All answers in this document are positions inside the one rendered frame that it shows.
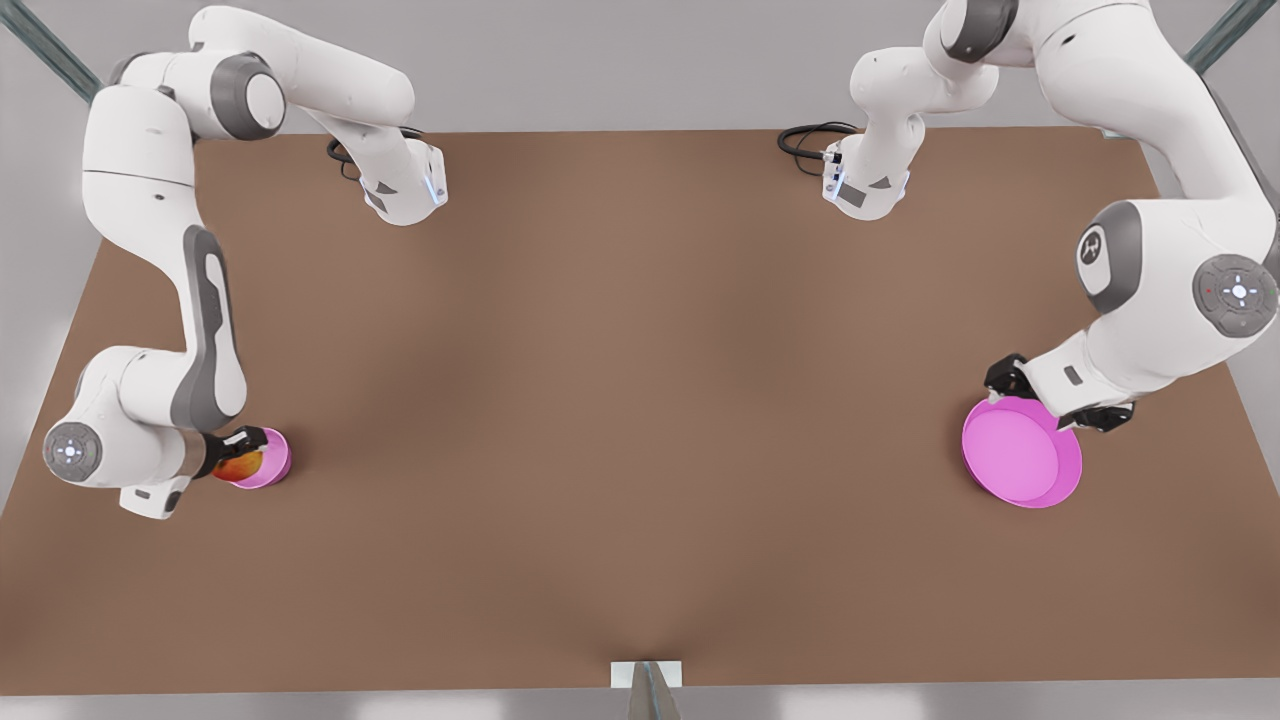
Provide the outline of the small pink bowl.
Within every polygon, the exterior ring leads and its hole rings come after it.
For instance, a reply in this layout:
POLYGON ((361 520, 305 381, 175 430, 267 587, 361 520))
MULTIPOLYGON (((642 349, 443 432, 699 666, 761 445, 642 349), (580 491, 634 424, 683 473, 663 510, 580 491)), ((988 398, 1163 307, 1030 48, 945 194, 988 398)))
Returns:
POLYGON ((264 429, 268 434, 269 446, 265 448, 262 454, 264 462, 260 475, 256 478, 256 482, 253 484, 248 483, 246 483, 244 486, 233 484, 238 488, 242 489, 265 488, 268 486, 278 483, 279 480, 283 480, 291 469, 292 452, 284 436, 280 432, 274 430, 271 428, 264 428, 264 429))

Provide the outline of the pink round plate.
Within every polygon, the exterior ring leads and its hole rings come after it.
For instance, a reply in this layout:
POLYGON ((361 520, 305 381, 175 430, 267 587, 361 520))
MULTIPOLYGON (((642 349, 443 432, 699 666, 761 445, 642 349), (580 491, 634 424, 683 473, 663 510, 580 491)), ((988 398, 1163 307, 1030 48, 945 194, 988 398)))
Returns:
POLYGON ((1075 430, 1060 430, 1059 419, 1036 400, 978 401, 963 424, 961 451, 978 486, 1024 509, 1061 503, 1082 478, 1075 430))

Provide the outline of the silver frame post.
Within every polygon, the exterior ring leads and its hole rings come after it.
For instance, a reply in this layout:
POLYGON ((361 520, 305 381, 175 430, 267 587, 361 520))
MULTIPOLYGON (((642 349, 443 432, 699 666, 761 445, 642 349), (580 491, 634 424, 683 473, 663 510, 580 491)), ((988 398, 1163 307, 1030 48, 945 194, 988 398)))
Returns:
POLYGON ((682 720, 671 688, 657 661, 635 662, 627 720, 682 720))
POLYGON ((1204 32, 1184 56, 1198 74, 1204 74, 1219 61, 1277 0, 1234 0, 1233 5, 1204 32))
POLYGON ((102 87, 99 77, 22 0, 0 0, 0 24, 77 96, 92 102, 102 87))

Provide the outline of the white post foot plate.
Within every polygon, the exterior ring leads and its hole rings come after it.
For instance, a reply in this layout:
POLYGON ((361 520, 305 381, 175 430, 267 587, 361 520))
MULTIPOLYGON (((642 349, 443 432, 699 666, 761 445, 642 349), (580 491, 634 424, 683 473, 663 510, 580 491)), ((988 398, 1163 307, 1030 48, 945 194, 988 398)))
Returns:
POLYGON ((611 662, 611 688, 631 688, 636 667, 648 664, 650 670, 660 671, 669 688, 684 687, 684 666, 680 661, 621 661, 611 662))

